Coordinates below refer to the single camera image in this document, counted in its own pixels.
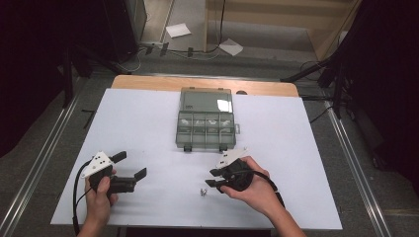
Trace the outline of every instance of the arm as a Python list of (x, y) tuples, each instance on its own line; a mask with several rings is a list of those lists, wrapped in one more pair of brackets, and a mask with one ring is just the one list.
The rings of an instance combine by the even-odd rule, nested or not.
[[(259, 171), (269, 177), (268, 171), (262, 169), (252, 157), (247, 156), (241, 160), (246, 162), (252, 170)], [(281, 236), (305, 236), (290, 213), (278, 201), (272, 187), (263, 178), (254, 176), (250, 187), (243, 192), (238, 192), (227, 186), (222, 186), (221, 190), (231, 198), (245, 201), (252, 208), (267, 216)]]
[(106, 226), (111, 214), (111, 205), (118, 200), (118, 196), (113, 194), (108, 199), (107, 191), (111, 185), (109, 177), (104, 177), (99, 183), (98, 191), (90, 190), (89, 179), (86, 179), (85, 192), (87, 203), (87, 216), (80, 233), (77, 237), (99, 237), (103, 228)]

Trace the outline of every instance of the tripod leg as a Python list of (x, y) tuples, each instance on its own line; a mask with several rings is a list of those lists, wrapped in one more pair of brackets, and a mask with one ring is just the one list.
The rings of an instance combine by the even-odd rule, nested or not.
[(71, 51), (71, 61), (73, 66), (76, 68), (79, 76), (90, 78), (92, 75), (92, 67), (90, 67), (89, 62), (83, 55), (81, 55), (77, 50)]
[(319, 62), (319, 63), (317, 63), (313, 66), (310, 66), (307, 69), (297, 73), (294, 76), (291, 76), (291, 77), (288, 77), (288, 78), (285, 78), (285, 79), (281, 79), (281, 82), (291, 82), (291, 83), (295, 82), (295, 81), (297, 81), (297, 80), (299, 80), (299, 79), (301, 79), (301, 78), (303, 78), (303, 77), (305, 77), (305, 76), (307, 76), (307, 75), (309, 75), (309, 74), (311, 74), (315, 71), (320, 70), (323, 67), (326, 67), (327, 65), (329, 65), (329, 63), (331, 61), (332, 61), (331, 58), (328, 57), (328, 58), (324, 59), (323, 61), (321, 61), (321, 62)]
[(339, 74), (336, 78), (336, 85), (335, 85), (335, 93), (333, 95), (333, 111), (338, 119), (341, 118), (340, 116), (340, 104), (342, 101), (342, 90), (343, 90), (343, 83), (345, 81), (345, 74), (344, 74), (344, 66), (341, 64), (339, 66)]
[(336, 63), (331, 62), (329, 63), (327, 69), (321, 73), (320, 78), (317, 80), (317, 84), (320, 88), (329, 87), (333, 80), (335, 80), (336, 68)]
[(64, 105), (66, 108), (73, 99), (73, 75), (71, 73), (71, 53), (67, 46), (63, 53), (63, 72), (64, 72)]
[(115, 72), (117, 75), (120, 74), (128, 74), (128, 73), (124, 73), (121, 69), (119, 69), (117, 66), (115, 66), (114, 64), (112, 64), (111, 62), (103, 59), (102, 57), (100, 57), (99, 55), (97, 55), (96, 53), (94, 53), (93, 51), (80, 46), (80, 45), (75, 45), (75, 48), (81, 52), (82, 54), (86, 55), (89, 58), (92, 58), (93, 60), (99, 62), (100, 64), (102, 64), (103, 66), (107, 67), (108, 69), (110, 69), (111, 71)]

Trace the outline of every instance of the clear plastic box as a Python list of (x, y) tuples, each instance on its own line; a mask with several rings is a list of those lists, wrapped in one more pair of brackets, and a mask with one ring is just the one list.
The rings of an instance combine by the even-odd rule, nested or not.
[(231, 91), (183, 88), (178, 114), (176, 144), (193, 148), (232, 149), (236, 144)]

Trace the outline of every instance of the white tabletop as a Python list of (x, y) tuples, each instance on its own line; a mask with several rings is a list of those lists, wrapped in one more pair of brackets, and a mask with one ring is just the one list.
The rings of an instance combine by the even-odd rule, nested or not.
[[(180, 92), (108, 89), (68, 178), (51, 224), (72, 224), (72, 190), (81, 165), (99, 150), (127, 152), (120, 177), (148, 174), (134, 193), (119, 194), (109, 224), (120, 226), (273, 228), (242, 201), (207, 186), (216, 151), (185, 153), (175, 143)], [(236, 148), (270, 172), (287, 210), (303, 229), (342, 229), (301, 98), (233, 95), (241, 133)], [(78, 196), (84, 182), (79, 181)], [(201, 189), (207, 189), (201, 196)], [(78, 206), (79, 222), (86, 213)]]

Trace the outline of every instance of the wooden table edge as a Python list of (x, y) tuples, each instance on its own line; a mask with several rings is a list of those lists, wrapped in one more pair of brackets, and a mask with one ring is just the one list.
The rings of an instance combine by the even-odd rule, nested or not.
[(295, 84), (284, 82), (262, 82), (242, 78), (205, 78), (185, 76), (141, 76), (119, 75), (112, 89), (135, 89), (156, 91), (181, 91), (183, 87), (230, 89), (232, 94), (244, 91), (253, 96), (298, 97)]

